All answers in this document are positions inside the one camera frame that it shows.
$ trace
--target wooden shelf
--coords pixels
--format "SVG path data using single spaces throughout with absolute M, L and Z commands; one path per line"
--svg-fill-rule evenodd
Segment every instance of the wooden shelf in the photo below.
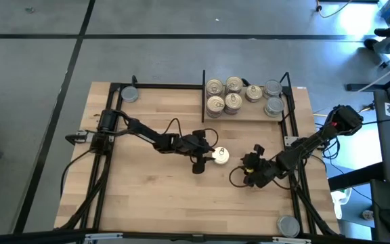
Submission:
M 240 96 L 242 97 L 242 108 L 238 111 L 237 115 L 227 115 L 226 113 L 222 113 L 219 118 L 211 118 L 207 115 L 207 108 L 204 110 L 204 120 L 205 121 L 281 121 L 282 116 L 278 117 L 269 117 L 264 113 L 264 105 L 267 102 L 267 98 L 262 97 L 258 102 L 249 102 L 244 94 L 246 93 L 247 87 L 243 87 L 240 92 Z M 282 98 L 284 105 L 286 106 L 286 100 Z

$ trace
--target white cable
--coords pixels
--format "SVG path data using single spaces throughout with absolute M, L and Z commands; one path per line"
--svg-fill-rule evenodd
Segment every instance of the white cable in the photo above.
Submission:
M 367 89 L 367 88 L 370 87 L 371 85 L 374 85 L 375 83 L 378 83 L 379 81 L 381 81 L 382 79 L 384 79 L 384 78 L 385 78 L 386 76 L 388 76 L 388 75 L 390 75 L 390 71 L 389 71 L 388 73 L 384 74 L 382 77 L 378 78 L 377 80 L 375 80 L 375 81 L 373 81 L 373 82 L 367 84 L 367 85 L 366 85 L 365 87 L 363 87 L 362 89 L 360 89 L 360 90 L 358 90 L 358 91 L 355 91 L 355 92 L 351 92 L 351 93 L 347 94 L 346 96 L 344 96 L 344 97 L 342 97 L 342 98 L 339 98 L 339 99 L 335 100 L 335 102 L 332 102 L 331 104 L 339 104 L 340 101 L 345 100 L 345 99 L 348 99 L 348 98 L 350 98 L 350 97 L 352 97 L 352 96 L 354 96 L 354 95 L 357 95 L 358 93 L 364 91 L 365 89 Z M 321 112 L 321 111 L 323 111 L 323 110 L 325 110 L 325 109 L 327 109 L 327 108 L 331 108 L 331 107 L 332 107 L 332 106 L 327 106 L 326 108 L 322 108 L 322 109 L 317 110 L 317 111 L 315 111 L 315 112 L 313 112 L 313 113 L 316 114 L 316 113 L 319 113 L 319 112 Z
M 341 10 L 343 10 L 343 8 L 347 5 L 349 5 L 349 3 L 351 3 L 353 0 L 349 0 L 346 4 L 344 4 L 343 7 L 341 7 L 340 9 L 338 9 L 336 12 L 334 12 L 333 14 L 329 14 L 328 16 L 324 16 L 322 15 L 322 10 L 318 11 L 318 14 L 322 17 L 322 18 L 329 18 L 337 13 L 339 13 Z M 317 7 L 320 6 L 320 2 L 317 0 Z

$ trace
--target concrete floor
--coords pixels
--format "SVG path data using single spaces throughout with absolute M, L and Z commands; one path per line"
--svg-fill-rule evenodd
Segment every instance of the concrete floor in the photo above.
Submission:
M 87 0 L 0 0 L 0 33 L 77 34 L 88 3 Z M 323 10 L 331 12 L 342 4 L 324 3 Z M 25 7 L 33 7 L 35 12 L 29 14 Z M 386 26 L 377 16 L 378 5 L 352 3 L 329 19 L 314 14 L 314 7 L 312 0 L 96 0 L 87 33 L 359 38 L 371 34 L 376 27 Z M 362 48 L 361 42 L 309 38 L 84 40 L 25 231 L 53 227 L 60 176 L 73 150 L 64 136 L 79 128 L 92 81 L 128 82 L 131 75 L 137 75 L 142 83 L 200 83 L 202 69 L 206 69 L 207 79 L 236 75 L 262 84 L 267 79 L 279 79 L 288 71 L 293 85 L 308 87 L 313 109 L 317 110 L 344 96 L 347 93 L 344 84 L 369 83 L 390 69 L 377 68 L 386 57 Z M 74 39 L 0 39 L 0 150 L 5 153 L 0 159 L 0 234 L 11 232 L 16 221 L 74 42 Z M 346 103 L 360 109 L 371 101 L 371 94 L 360 94 Z M 374 119 L 370 113 L 365 116 L 368 121 Z M 368 135 L 362 135 L 360 140 L 368 141 Z M 359 168 L 376 163 L 377 157 L 362 153 L 353 160 L 359 152 L 350 148 L 341 149 L 337 164 Z

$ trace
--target wooden tabletop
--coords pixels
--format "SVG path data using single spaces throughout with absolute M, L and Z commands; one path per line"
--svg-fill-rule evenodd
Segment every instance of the wooden tabletop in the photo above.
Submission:
M 95 130 L 105 108 L 110 83 L 93 82 L 85 106 L 81 129 Z M 294 87 L 296 118 L 300 136 L 316 131 L 307 90 Z M 265 148 L 264 157 L 280 152 L 282 134 L 278 122 L 208 121 L 201 123 L 201 91 L 193 89 L 139 89 L 139 99 L 123 103 L 129 116 L 161 133 L 172 118 L 178 117 L 182 134 L 211 127 L 217 130 L 217 146 L 230 152 L 225 165 L 206 164 L 203 174 L 194 175 L 189 158 L 161 155 L 136 136 L 116 139 L 100 230 L 119 232 L 204 233 L 229 235 L 278 235 L 276 220 L 293 215 L 290 191 L 275 184 L 259 188 L 235 188 L 229 172 L 241 165 L 241 157 L 255 144 Z M 172 125 L 170 133 L 177 133 Z M 214 134 L 207 131 L 212 144 Z M 88 150 L 78 144 L 73 158 Z M 87 155 L 69 170 L 56 217 L 55 227 L 63 225 L 85 199 L 94 155 Z M 324 166 L 310 158 L 306 165 L 311 201 L 331 229 L 339 231 Z M 242 183 L 237 171 L 233 181 Z M 288 180 L 279 181 L 288 186 Z M 93 206 L 88 226 L 92 225 Z M 301 204 L 305 232 L 306 214 Z

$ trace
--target wooden board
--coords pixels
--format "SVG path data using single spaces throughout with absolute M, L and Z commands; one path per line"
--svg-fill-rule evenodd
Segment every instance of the wooden board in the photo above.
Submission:
M 109 83 L 93 83 L 85 107 L 81 129 L 94 129 L 105 107 Z M 253 150 L 254 144 L 265 147 L 268 158 L 282 150 L 282 134 L 276 122 L 222 121 L 200 122 L 201 91 L 140 89 L 139 100 L 123 103 L 123 110 L 156 131 L 164 131 L 169 121 L 178 117 L 183 134 L 212 127 L 219 133 L 218 146 L 230 151 L 225 165 L 206 164 L 206 171 L 192 174 L 189 158 L 160 155 L 150 144 L 135 136 L 116 139 L 100 230 L 134 232 L 205 233 L 229 235 L 278 235 L 276 220 L 293 214 L 288 190 L 275 184 L 265 188 L 234 188 L 228 182 L 232 168 L 241 165 L 240 158 Z M 315 131 L 306 90 L 295 93 L 299 130 L 308 135 Z M 177 132 L 172 125 L 169 132 Z M 207 132 L 207 140 L 215 137 Z M 76 145 L 73 157 L 89 148 Z M 67 176 L 64 194 L 55 222 L 63 225 L 85 198 L 93 155 L 74 164 Z M 307 179 L 311 200 L 329 226 L 338 231 L 324 166 L 310 159 Z M 232 179 L 240 184 L 243 173 Z M 288 186 L 288 180 L 279 181 Z M 304 207 L 301 206 L 307 231 Z M 91 226 L 94 212 L 90 212 Z
M 227 115 L 223 113 L 219 118 L 211 118 L 204 112 L 205 121 L 281 121 L 282 116 L 269 117 L 264 113 L 264 105 L 267 98 L 261 97 L 258 102 L 249 102 L 245 97 L 247 87 L 243 87 L 239 95 L 242 97 L 242 108 L 239 109 L 236 115 Z

